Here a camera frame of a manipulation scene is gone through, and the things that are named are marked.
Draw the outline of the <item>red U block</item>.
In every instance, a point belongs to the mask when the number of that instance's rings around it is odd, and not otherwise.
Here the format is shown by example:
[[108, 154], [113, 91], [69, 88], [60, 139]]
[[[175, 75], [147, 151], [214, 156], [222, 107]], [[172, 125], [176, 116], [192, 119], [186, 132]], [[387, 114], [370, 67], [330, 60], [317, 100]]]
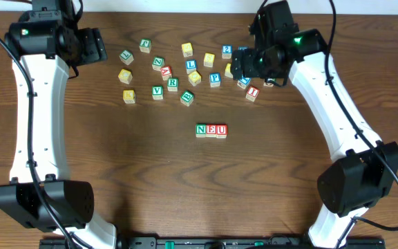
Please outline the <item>red U block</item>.
[[217, 138], [226, 138], [228, 134], [228, 128], [225, 124], [219, 124], [216, 126], [216, 137]]

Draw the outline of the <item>red E block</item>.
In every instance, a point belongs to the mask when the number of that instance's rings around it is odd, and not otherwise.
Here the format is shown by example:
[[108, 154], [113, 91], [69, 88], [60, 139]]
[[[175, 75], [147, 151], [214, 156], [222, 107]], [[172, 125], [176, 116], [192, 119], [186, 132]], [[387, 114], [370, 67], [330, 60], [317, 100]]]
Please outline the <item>red E block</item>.
[[215, 124], [206, 125], [206, 137], [215, 138], [217, 136], [217, 130]]

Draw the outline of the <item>green R block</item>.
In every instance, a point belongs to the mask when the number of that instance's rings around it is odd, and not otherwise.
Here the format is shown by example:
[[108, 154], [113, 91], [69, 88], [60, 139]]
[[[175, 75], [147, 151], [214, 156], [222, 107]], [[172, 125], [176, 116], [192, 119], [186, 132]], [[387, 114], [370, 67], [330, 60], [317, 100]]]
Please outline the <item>green R block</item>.
[[179, 80], [178, 78], [169, 78], [167, 81], [167, 90], [169, 92], [177, 92], [179, 87]]

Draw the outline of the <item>green N block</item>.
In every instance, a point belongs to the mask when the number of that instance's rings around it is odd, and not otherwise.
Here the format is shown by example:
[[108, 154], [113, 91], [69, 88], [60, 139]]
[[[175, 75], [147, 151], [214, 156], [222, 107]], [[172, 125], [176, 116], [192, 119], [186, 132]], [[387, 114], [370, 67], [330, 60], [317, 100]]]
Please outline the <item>green N block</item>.
[[206, 125], [205, 124], [197, 124], [195, 129], [197, 138], [205, 138], [207, 135]]

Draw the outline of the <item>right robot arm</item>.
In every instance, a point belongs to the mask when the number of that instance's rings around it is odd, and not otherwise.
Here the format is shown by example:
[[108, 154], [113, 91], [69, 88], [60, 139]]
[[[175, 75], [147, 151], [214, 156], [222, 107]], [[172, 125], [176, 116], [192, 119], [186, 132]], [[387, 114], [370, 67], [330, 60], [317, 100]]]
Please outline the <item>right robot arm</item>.
[[331, 43], [316, 29], [249, 29], [253, 48], [235, 50], [234, 79], [255, 78], [275, 84], [291, 82], [307, 102], [324, 135], [332, 165], [317, 180], [323, 202], [307, 232], [306, 248], [346, 248], [357, 221], [382, 230], [398, 231], [367, 221], [363, 215], [398, 185], [398, 144], [384, 143], [355, 107], [330, 54]]

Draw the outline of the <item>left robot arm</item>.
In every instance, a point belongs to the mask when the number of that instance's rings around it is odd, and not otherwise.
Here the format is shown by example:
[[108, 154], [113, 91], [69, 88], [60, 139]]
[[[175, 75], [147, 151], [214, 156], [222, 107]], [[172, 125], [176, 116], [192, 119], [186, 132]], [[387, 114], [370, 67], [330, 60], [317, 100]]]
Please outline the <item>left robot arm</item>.
[[0, 210], [25, 228], [59, 235], [42, 248], [120, 248], [116, 227], [96, 211], [91, 185], [70, 177], [64, 141], [64, 97], [78, 67], [106, 60], [96, 28], [78, 26], [71, 0], [33, 1], [0, 44], [17, 84], [17, 143]]

